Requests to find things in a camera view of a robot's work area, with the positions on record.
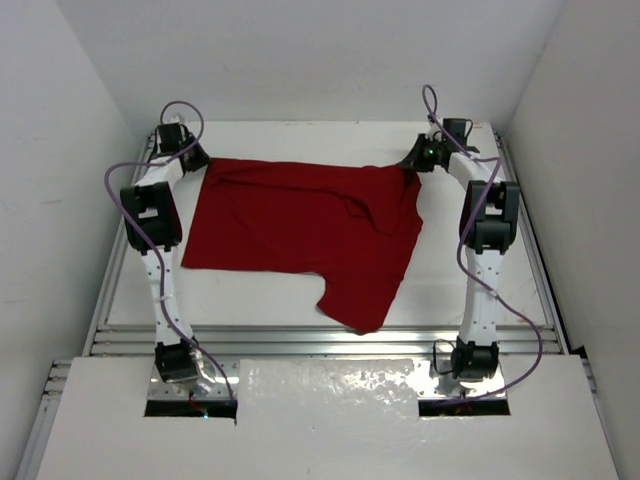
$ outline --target wall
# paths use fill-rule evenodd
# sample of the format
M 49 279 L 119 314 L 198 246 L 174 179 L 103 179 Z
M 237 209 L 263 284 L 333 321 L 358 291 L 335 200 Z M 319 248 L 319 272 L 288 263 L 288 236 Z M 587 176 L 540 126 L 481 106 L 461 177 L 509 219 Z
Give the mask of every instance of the wall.
M 5 0 L 0 45 L 4 480 L 17 469 L 51 361 L 81 351 L 117 221 L 102 173 L 135 157 L 140 138 L 52 1 Z
M 508 137 L 623 478 L 640 478 L 639 24 L 637 0 L 569 0 Z
M 506 126 L 563 0 L 58 0 L 140 132 L 172 98 L 208 120 L 422 120 Z

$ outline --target red cloth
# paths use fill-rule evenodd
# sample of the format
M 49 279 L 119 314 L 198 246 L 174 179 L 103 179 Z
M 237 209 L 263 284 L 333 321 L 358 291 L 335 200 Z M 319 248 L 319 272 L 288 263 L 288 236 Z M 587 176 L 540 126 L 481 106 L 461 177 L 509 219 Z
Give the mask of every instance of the red cloth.
M 216 158 L 182 266 L 315 272 L 326 281 L 318 307 L 372 332 L 384 322 L 422 227 L 419 191 L 418 175 L 395 165 Z

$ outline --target white wall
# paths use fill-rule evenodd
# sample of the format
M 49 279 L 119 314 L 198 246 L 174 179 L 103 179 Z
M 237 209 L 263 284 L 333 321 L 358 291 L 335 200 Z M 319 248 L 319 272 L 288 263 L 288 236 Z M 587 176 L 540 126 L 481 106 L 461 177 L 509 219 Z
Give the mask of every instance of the white wall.
M 573 344 L 624 478 L 640 478 L 640 2 L 569 0 L 510 127 Z
M 0 479 L 51 361 L 80 353 L 116 225 L 107 165 L 140 146 L 53 1 L 0 15 Z
M 139 130 L 167 98 L 208 120 L 422 120 L 506 126 L 564 0 L 58 0 Z

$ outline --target white panel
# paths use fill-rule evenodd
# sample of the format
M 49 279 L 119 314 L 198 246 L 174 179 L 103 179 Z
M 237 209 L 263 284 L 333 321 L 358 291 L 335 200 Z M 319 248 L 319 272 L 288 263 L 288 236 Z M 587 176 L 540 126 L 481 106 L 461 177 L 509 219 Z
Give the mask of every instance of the white panel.
M 207 122 L 202 141 L 220 157 L 295 160 L 333 165 L 389 165 L 413 146 L 425 123 Z M 486 157 L 497 154 L 488 124 L 469 139 Z M 175 200 L 186 246 L 202 172 L 176 185 Z M 424 221 L 411 263 L 385 325 L 457 325 L 462 322 L 466 277 L 456 264 L 458 224 L 465 190 L 444 171 L 421 174 L 418 212 Z M 324 281 L 315 275 L 181 268 L 182 315 L 194 325 L 335 325 L 316 307 Z M 536 323 L 545 318 L 522 235 L 504 260 L 499 291 Z M 497 310 L 498 324 L 521 320 Z M 139 255 L 128 249 L 109 314 L 110 324 L 153 324 L 153 301 Z
M 208 120 L 506 126 L 563 0 L 58 0 L 136 130 L 184 97 Z
M 640 478 L 640 2 L 571 0 L 510 130 L 574 346 L 585 345 L 624 478 Z
M 135 158 L 139 143 L 53 2 L 5 0 L 0 10 L 0 479 L 8 480 L 52 360 L 79 353 L 91 319 L 117 218 L 102 173 Z
M 578 357 L 545 357 L 511 416 L 422 419 L 410 361 L 243 361 L 237 426 L 144 418 L 151 366 L 74 361 L 38 480 L 617 478 Z

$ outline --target red garment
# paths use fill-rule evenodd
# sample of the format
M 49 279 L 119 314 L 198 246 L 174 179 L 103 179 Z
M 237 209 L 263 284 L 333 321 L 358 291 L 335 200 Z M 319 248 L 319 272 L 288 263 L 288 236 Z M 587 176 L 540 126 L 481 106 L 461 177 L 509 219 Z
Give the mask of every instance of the red garment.
M 384 322 L 422 227 L 419 191 L 418 175 L 395 165 L 216 158 L 182 265 L 315 272 L 326 281 L 318 307 L 372 332 Z

